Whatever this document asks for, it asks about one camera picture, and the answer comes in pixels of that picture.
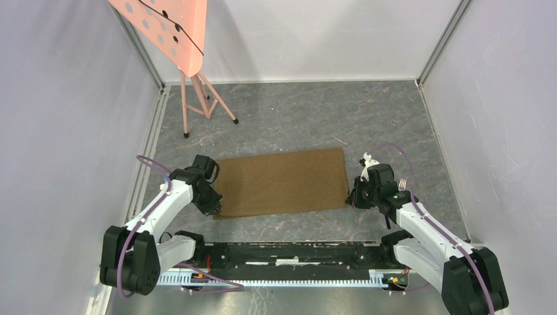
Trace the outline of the brown cloth napkin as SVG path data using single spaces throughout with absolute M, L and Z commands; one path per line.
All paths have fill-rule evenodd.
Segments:
M 349 195 L 341 147 L 218 160 L 219 219 L 342 208 Z

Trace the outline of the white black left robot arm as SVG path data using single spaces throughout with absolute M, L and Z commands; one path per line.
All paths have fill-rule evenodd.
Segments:
M 220 166 L 208 156 L 196 155 L 192 165 L 173 171 L 149 157 L 136 158 L 164 180 L 158 195 L 138 215 L 104 233 L 99 281 L 114 287 L 123 299 L 150 294 L 162 273 L 181 263 L 201 266 L 206 260 L 202 235 L 180 231 L 166 242 L 160 238 L 187 205 L 211 216 L 220 212 L 222 200 L 212 186 Z

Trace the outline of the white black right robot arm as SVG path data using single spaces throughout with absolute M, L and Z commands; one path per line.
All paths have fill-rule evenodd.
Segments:
M 379 258 L 388 268 L 400 264 L 417 272 L 441 295 L 450 314 L 495 314 L 510 304 L 494 252 L 463 241 L 436 220 L 418 198 L 402 189 L 390 165 L 360 159 L 347 204 L 377 208 L 399 231 L 380 241 Z

